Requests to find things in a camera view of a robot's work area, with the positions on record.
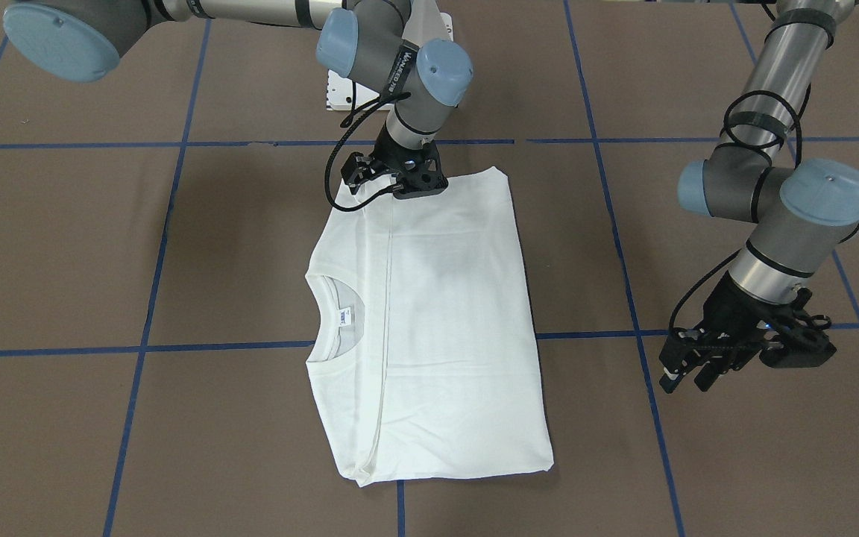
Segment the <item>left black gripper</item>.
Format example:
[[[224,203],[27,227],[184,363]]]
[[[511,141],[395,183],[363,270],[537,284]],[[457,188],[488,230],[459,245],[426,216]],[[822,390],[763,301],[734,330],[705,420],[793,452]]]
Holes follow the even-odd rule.
[[[759,302],[768,303],[743,290],[729,273],[723,275],[703,305],[701,322],[691,330],[671,329],[666,337],[659,353],[661,390],[674,393],[699,367],[694,383],[706,392],[731,366],[759,357],[761,343],[775,334],[754,313]]]

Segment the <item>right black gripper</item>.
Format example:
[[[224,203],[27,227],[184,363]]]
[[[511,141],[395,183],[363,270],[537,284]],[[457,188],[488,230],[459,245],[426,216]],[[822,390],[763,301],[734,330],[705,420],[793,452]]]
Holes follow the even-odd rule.
[[[373,157],[391,173],[399,175],[437,175],[438,151],[434,142],[420,135],[410,135],[392,126],[382,126],[373,149]]]

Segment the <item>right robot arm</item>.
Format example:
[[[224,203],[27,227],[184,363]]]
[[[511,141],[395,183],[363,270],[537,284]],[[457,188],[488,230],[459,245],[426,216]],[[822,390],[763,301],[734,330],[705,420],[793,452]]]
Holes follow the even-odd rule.
[[[388,108],[351,168],[442,176],[436,143],[473,81],[434,1],[10,1],[7,43],[105,142],[229,142],[317,122],[330,72]]]

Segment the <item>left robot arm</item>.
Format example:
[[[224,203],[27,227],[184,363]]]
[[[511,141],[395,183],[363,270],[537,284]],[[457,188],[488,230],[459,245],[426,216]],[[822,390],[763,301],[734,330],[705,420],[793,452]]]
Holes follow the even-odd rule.
[[[688,211],[753,224],[742,247],[709,271],[718,282],[694,327],[669,319],[659,386],[692,375],[708,391],[759,358],[773,369],[821,366],[835,354],[832,320],[807,310],[809,281],[842,242],[859,234],[859,170],[802,156],[802,113],[814,73],[853,1],[778,1],[742,94],[727,106],[710,157],[679,176]]]

